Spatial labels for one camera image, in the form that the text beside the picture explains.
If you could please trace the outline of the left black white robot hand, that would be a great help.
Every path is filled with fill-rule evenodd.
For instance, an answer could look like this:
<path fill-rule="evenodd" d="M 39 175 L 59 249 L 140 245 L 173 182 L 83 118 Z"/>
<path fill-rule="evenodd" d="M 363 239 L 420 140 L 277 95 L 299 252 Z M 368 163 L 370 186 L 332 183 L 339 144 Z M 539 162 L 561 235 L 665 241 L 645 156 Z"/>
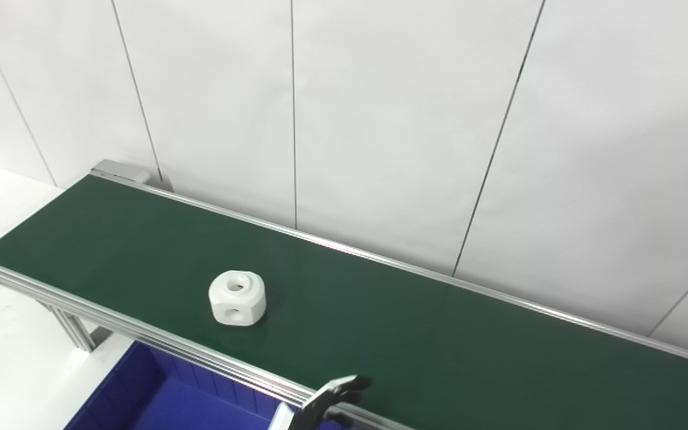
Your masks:
<path fill-rule="evenodd" d="M 335 422 L 342 428 L 352 428 L 354 421 L 350 416 L 330 413 L 329 409 L 339 403 L 359 403 L 363 390 L 368 389 L 372 383 L 372 378 L 360 375 L 331 379 L 292 414 L 287 429 L 317 429 L 328 421 Z"/>

